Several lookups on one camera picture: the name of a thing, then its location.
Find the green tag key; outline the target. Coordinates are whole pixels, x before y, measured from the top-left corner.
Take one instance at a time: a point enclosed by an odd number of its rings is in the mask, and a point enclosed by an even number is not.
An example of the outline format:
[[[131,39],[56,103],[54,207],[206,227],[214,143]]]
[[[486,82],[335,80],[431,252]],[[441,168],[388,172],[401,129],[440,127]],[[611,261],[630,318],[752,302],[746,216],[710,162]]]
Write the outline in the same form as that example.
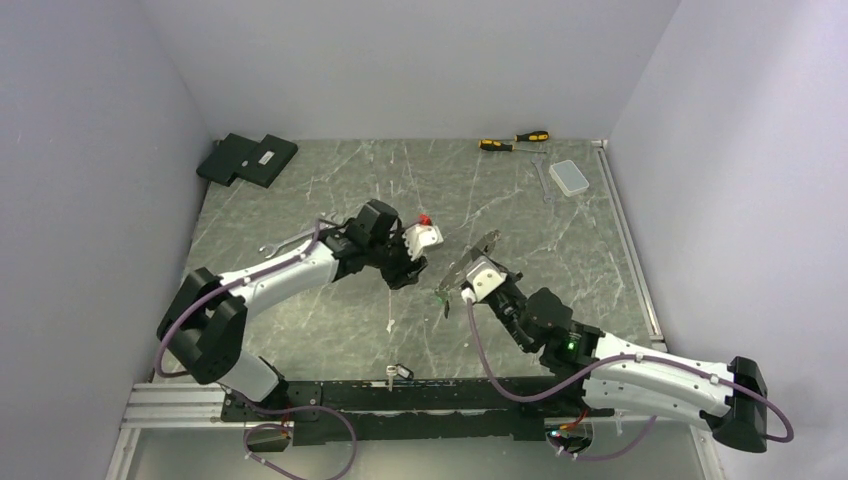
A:
[[[450,295],[445,293],[439,293],[436,295],[441,308],[442,308],[442,316],[447,319],[450,314]]]

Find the black tag key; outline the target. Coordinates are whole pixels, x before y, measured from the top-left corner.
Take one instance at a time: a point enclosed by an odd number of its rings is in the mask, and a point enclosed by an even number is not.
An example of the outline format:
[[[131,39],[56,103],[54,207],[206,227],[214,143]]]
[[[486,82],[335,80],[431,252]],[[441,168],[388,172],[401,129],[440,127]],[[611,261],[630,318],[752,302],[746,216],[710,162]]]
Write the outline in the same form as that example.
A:
[[[402,364],[388,365],[385,369],[387,376],[387,389],[393,390],[394,384],[397,381],[411,381],[414,379],[414,373]]]

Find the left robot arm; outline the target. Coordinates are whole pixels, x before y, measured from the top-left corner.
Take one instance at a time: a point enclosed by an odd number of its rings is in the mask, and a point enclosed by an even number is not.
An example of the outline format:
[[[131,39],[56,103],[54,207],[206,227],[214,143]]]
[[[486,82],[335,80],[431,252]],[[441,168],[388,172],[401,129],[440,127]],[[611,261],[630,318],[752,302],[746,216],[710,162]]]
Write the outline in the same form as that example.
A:
[[[218,384],[248,400],[261,419],[275,419],[289,404],[289,384],[271,363],[245,349],[248,322],[292,296],[366,267],[378,270],[391,290],[414,285],[428,264],[426,252],[443,242],[428,217],[406,225],[394,208],[377,199],[341,224],[317,219],[303,236],[299,246],[251,267],[190,272],[157,328],[156,374]],[[166,353],[182,370],[164,370]]]

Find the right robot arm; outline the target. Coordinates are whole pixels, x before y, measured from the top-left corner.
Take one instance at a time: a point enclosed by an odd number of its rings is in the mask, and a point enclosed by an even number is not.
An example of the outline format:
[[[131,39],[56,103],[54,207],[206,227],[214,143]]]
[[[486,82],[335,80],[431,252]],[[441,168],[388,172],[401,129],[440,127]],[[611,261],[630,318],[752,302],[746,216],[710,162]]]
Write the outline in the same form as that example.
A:
[[[525,295],[519,274],[483,257],[466,274],[463,299],[484,304],[525,353],[557,379],[557,411],[613,409],[666,417],[709,432],[739,451],[767,449],[768,390],[759,365],[737,356],[728,363],[677,357],[580,323],[547,288]]]

